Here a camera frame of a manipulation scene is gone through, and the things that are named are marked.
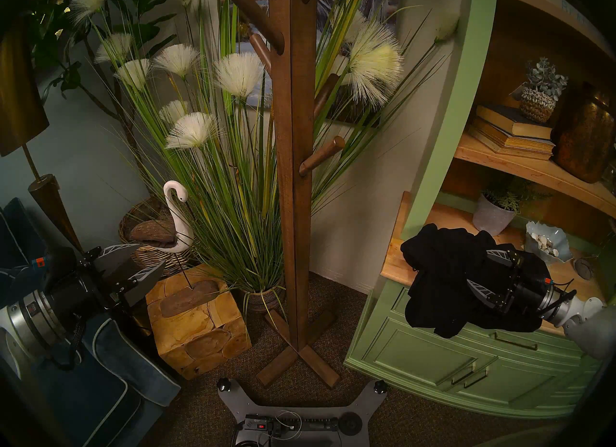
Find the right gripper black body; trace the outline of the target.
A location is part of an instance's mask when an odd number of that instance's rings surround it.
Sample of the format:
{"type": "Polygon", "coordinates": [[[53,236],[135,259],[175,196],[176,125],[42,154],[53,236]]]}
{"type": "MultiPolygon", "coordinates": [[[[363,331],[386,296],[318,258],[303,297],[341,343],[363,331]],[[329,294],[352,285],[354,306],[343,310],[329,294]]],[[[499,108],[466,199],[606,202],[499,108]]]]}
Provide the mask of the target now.
{"type": "Polygon", "coordinates": [[[554,309],[554,288],[547,265],[536,254],[519,252],[521,267],[509,269],[509,281],[505,284],[506,312],[513,305],[523,312],[548,313],[554,309]]]}

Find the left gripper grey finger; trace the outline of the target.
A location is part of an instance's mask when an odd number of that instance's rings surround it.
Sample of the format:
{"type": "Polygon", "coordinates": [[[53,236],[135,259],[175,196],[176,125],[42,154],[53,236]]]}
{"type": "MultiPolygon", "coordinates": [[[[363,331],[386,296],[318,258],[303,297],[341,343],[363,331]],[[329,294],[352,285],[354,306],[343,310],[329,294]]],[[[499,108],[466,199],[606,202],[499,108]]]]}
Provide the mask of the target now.
{"type": "Polygon", "coordinates": [[[118,292],[123,302],[131,308],[139,303],[160,281],[165,265],[166,261],[161,261],[154,267],[138,271],[127,280],[119,281],[118,292]]]}
{"type": "Polygon", "coordinates": [[[94,267],[101,275],[111,275],[126,263],[141,246],[141,243],[131,243],[106,247],[94,259],[94,267]]]}

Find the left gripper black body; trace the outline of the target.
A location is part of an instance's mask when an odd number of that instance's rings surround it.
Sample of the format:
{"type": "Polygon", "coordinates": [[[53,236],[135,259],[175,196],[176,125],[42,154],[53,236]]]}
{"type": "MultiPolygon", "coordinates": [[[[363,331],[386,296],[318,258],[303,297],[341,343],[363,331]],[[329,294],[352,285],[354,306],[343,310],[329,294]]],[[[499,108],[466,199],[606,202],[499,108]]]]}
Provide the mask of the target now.
{"type": "Polygon", "coordinates": [[[96,315],[108,311],[129,314],[111,275],[101,275],[94,259],[102,248],[86,252],[78,260],[71,248],[53,249],[53,312],[55,315],[96,315]]]}

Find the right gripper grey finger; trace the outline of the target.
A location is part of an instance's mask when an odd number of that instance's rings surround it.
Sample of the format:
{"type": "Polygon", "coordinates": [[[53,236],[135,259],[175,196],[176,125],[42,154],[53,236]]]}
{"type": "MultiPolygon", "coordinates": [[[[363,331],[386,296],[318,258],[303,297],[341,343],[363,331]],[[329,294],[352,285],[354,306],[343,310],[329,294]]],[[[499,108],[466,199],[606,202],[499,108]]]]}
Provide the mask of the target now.
{"type": "Polygon", "coordinates": [[[467,286],[475,297],[488,308],[497,312],[506,312],[506,293],[505,291],[492,291],[481,284],[467,279],[467,286]]]}
{"type": "Polygon", "coordinates": [[[521,267],[521,258],[516,250],[486,250],[487,259],[501,264],[507,268],[519,269],[521,267]]]}

